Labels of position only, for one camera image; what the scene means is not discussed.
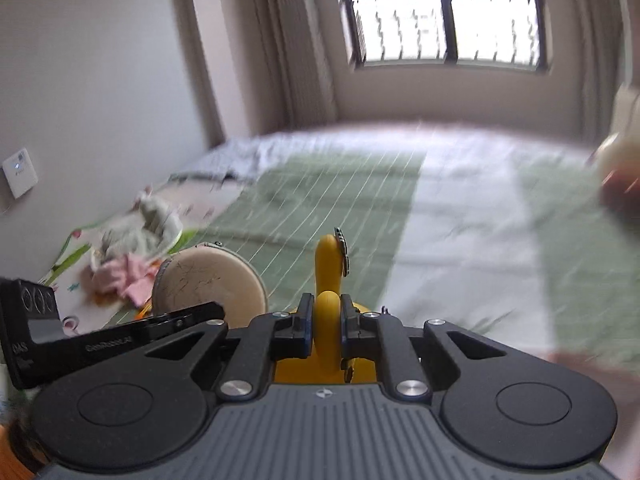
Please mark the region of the beige lidded jar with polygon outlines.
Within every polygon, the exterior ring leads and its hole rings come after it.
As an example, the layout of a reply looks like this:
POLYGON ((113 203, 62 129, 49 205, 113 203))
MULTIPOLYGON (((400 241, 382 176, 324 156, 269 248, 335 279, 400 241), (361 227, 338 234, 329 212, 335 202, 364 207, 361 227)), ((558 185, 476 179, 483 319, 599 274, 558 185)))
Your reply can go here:
POLYGON ((257 271, 241 256, 209 243, 167 257, 156 274, 152 312, 166 314, 216 302, 232 328, 268 311, 268 294, 257 271))

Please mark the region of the pink cloth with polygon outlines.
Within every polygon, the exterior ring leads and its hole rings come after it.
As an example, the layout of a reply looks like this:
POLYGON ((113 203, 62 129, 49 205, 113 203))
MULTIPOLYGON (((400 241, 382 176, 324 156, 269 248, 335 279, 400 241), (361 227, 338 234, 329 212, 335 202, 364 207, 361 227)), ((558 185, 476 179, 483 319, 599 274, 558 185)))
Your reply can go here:
POLYGON ((151 298, 160 265, 126 254, 102 264, 93 273, 92 286, 99 294, 115 294, 141 309, 151 298))

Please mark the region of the grey white plush toy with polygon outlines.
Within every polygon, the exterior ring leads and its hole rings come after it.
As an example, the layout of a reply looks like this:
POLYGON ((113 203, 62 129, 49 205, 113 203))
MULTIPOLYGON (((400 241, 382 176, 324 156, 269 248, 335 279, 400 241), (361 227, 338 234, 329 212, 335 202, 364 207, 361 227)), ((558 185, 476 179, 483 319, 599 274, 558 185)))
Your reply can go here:
POLYGON ((117 257, 133 254, 151 262, 168 253, 178 242, 183 224, 166 200, 152 193, 141 193, 134 209, 102 233, 93 248, 94 266, 102 266, 117 257))

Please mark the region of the patterned play mat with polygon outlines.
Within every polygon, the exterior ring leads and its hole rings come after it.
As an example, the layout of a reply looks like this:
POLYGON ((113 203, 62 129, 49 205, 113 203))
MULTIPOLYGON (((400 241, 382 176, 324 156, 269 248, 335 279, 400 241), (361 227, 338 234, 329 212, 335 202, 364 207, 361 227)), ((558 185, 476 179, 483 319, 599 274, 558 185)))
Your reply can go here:
MULTIPOLYGON (((152 265, 173 252, 196 244, 225 210, 240 196, 244 185, 235 180, 224 182, 202 179, 169 181, 154 194, 169 206, 182 224, 174 244, 163 245, 152 265)), ((58 317, 65 336, 73 337, 100 328, 124 324, 151 313, 151 307, 136 308, 114 294, 100 294, 93 286, 94 271, 102 264, 103 237, 111 230, 140 231, 144 219, 130 209, 104 221, 82 226, 67 237, 51 270, 40 280, 54 291, 58 317)))

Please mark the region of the green white bedsheet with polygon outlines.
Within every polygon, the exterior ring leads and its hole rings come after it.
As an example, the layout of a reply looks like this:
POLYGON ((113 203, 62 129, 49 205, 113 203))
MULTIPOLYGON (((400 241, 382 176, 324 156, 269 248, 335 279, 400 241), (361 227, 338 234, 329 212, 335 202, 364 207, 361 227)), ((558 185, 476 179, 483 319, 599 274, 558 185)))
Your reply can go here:
POLYGON ((600 205, 586 148, 477 130, 296 136, 303 151, 235 180, 196 243, 254 266, 270 307, 314 288, 314 248, 340 228, 360 304, 638 373, 639 231, 600 205))

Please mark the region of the grey quilted blanket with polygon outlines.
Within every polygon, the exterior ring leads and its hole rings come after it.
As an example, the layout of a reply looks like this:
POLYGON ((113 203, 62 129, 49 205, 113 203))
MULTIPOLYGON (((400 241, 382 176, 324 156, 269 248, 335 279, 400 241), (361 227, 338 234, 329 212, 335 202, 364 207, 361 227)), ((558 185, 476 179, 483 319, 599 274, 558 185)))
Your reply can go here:
POLYGON ((307 140, 293 133, 270 134, 261 138, 232 140, 220 144, 195 162, 174 172, 169 181, 209 180, 222 182, 228 178, 253 182, 267 170, 286 162, 303 151, 307 140))

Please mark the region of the cream round plush toy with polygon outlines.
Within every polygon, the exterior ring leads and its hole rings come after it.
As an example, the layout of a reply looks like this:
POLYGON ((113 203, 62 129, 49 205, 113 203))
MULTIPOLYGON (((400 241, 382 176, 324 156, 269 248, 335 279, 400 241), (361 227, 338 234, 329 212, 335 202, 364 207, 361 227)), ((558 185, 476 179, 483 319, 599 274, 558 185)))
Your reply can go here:
POLYGON ((614 132, 594 152, 599 197, 613 217, 639 226, 639 137, 614 132))

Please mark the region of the beige curtain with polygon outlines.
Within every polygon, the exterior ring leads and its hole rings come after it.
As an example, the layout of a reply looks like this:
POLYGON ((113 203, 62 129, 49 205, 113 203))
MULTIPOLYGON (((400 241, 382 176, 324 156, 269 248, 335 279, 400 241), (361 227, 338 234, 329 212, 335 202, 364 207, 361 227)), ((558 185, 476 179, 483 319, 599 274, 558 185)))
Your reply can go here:
POLYGON ((172 0, 210 142, 338 118, 314 0, 172 0))

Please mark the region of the window with metal bars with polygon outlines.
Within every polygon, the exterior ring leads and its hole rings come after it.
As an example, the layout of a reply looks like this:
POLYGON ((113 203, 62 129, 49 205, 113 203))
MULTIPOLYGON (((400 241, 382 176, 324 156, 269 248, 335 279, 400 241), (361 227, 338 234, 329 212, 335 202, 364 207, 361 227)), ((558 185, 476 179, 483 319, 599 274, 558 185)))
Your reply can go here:
POLYGON ((478 65, 544 72, 544 0, 338 0, 357 68, 478 65))

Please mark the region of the white wall switch box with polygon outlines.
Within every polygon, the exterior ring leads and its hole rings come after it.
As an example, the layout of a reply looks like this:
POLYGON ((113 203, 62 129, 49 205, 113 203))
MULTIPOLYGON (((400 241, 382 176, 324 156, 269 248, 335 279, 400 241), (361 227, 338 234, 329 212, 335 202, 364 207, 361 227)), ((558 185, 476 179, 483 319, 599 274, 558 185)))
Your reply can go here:
POLYGON ((2 162, 2 170, 6 176, 12 196, 18 200, 29 192, 37 183, 38 176, 26 148, 21 148, 2 162))

